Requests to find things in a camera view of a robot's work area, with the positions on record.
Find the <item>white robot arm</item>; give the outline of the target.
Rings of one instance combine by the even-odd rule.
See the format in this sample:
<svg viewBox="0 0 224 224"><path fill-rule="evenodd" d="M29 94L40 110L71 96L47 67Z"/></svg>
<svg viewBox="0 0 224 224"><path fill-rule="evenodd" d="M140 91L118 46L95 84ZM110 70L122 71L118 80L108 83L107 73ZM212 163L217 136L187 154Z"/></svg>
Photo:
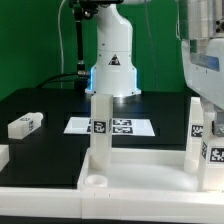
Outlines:
<svg viewBox="0 0 224 224"><path fill-rule="evenodd" d="M116 98L139 95L132 64L131 23L117 5L146 0L90 0L97 20L97 61L91 68L88 94ZM177 37L186 84L224 111L224 0L177 0Z"/></svg>

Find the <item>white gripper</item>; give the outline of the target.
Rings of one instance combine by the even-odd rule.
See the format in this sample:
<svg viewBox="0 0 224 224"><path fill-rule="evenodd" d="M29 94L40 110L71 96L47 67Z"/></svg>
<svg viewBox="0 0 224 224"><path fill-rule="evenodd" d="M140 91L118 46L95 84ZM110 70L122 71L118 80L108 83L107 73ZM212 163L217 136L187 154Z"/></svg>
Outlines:
<svg viewBox="0 0 224 224"><path fill-rule="evenodd" d="M202 55L191 54L187 41L181 50L187 86L224 110L224 39L210 40ZM224 111L215 112L213 134L224 136Z"/></svg>

